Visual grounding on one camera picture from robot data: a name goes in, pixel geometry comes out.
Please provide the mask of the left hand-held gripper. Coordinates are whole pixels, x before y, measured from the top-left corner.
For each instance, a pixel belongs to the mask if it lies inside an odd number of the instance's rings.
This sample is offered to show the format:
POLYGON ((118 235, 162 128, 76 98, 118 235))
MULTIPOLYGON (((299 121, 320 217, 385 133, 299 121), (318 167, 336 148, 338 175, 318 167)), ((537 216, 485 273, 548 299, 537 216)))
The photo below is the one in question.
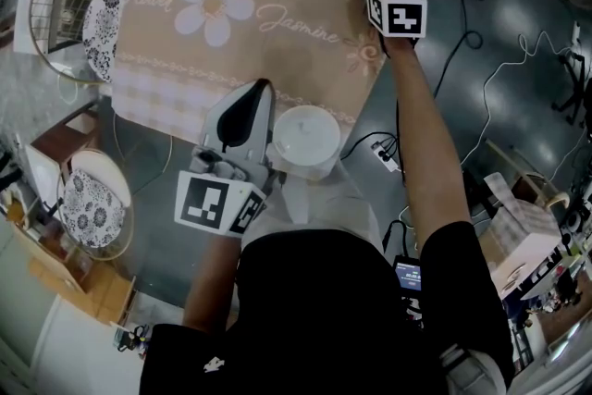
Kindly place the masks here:
POLYGON ((240 238, 265 210, 276 173, 256 162, 265 161, 275 100, 272 82, 258 79, 234 89, 209 110, 203 147, 193 148, 190 169, 179 172, 176 223, 240 238))

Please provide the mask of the brown wooden crate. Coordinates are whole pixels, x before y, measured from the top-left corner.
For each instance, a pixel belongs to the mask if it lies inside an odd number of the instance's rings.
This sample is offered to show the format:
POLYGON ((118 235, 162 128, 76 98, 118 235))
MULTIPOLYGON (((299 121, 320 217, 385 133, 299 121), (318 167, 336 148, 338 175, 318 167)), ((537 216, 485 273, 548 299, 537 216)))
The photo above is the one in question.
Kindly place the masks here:
POLYGON ((123 324, 134 297, 134 279, 109 263, 93 260, 73 244, 59 224, 39 236, 34 228, 13 227, 30 254, 29 271, 42 285, 98 322, 123 324))

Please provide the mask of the table with beige checked cloth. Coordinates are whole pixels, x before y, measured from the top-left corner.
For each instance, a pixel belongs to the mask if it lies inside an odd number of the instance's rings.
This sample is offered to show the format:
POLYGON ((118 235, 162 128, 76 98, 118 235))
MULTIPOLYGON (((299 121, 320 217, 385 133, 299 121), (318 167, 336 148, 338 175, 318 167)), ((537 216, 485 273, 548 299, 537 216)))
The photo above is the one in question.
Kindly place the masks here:
POLYGON ((478 240, 491 280, 504 299, 559 245, 561 232, 551 207, 567 208, 570 197, 537 173, 522 176, 522 183, 536 193, 532 203, 516 197, 499 172, 485 177, 485 183, 499 208, 478 240))

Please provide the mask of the grey shoulder pouch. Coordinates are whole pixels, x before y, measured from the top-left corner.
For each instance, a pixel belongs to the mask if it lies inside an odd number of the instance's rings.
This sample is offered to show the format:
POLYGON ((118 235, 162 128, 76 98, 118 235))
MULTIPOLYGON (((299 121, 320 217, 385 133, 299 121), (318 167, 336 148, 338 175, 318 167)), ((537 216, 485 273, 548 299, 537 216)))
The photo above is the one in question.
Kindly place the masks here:
POLYGON ((439 357, 449 395, 507 395, 502 373, 482 352, 450 346, 439 357))

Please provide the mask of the light wooden chair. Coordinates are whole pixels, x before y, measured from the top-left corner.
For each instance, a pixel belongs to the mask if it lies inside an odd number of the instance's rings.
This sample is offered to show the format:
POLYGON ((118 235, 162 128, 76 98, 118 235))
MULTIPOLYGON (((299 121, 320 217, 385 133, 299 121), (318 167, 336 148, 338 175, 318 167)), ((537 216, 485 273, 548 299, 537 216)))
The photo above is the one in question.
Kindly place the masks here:
POLYGON ((517 148, 512 146, 508 151, 505 151, 490 139, 486 139, 486 145, 513 170, 511 190, 518 191, 517 197, 519 199, 548 211, 559 204, 565 210, 569 208, 571 198, 568 193, 559 191, 517 148))

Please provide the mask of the person's right forearm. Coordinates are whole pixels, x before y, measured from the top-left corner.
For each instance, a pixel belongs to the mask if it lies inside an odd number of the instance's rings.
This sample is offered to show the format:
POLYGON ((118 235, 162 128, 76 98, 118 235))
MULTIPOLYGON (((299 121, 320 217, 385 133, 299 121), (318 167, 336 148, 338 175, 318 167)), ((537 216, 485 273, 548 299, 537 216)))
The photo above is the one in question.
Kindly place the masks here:
POLYGON ((471 220, 463 174, 449 130, 411 43, 387 38, 399 104, 401 157, 419 249, 454 222, 471 220))

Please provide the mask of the person's black shirt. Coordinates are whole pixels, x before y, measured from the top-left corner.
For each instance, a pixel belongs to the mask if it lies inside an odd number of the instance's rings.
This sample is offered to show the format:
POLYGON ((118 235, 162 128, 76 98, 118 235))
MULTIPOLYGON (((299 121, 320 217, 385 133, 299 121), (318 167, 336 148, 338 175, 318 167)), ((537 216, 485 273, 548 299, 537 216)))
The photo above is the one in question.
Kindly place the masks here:
POLYGON ((433 233, 420 267, 417 327, 371 243, 320 229, 260 238, 240 257, 237 321, 217 336, 155 326, 139 393, 449 395, 439 357, 454 344, 491 357, 508 389, 509 325, 473 226, 433 233))

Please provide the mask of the black handheld device with screen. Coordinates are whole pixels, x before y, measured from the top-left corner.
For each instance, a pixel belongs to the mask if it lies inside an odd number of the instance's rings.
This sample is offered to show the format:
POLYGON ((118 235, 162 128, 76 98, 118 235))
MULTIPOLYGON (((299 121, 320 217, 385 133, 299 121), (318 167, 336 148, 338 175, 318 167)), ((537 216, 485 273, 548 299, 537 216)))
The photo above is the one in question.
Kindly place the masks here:
POLYGON ((421 267, 418 259, 397 255, 394 270, 404 292, 416 294, 421 291, 421 267))

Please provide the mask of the white power strip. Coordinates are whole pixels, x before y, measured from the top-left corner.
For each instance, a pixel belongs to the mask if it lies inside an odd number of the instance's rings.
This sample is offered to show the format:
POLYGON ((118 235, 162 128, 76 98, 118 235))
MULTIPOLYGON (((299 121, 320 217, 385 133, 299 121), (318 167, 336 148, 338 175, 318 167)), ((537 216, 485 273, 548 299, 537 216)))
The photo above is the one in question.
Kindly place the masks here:
POLYGON ((374 142, 371 145, 371 150, 381 165, 389 172, 401 171, 399 164, 380 142, 374 142))

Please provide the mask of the white round plate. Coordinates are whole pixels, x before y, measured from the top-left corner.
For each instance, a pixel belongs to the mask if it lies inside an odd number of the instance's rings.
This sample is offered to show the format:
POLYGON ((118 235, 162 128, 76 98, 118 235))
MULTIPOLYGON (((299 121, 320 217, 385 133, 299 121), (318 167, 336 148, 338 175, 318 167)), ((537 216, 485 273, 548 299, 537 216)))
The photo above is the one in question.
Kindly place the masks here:
POLYGON ((273 130, 279 155, 295 166, 312 167, 327 161, 338 149, 337 120, 314 105, 299 105, 283 113, 273 130))

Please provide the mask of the person's left forearm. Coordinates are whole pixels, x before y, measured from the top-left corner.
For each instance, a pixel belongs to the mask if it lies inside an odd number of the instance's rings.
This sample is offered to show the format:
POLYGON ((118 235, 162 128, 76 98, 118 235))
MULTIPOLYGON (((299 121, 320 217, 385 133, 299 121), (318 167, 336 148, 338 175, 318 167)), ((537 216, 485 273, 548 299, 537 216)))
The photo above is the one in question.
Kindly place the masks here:
POLYGON ((184 326, 210 335, 226 330, 240 256, 240 239, 213 237, 191 284, 184 326))

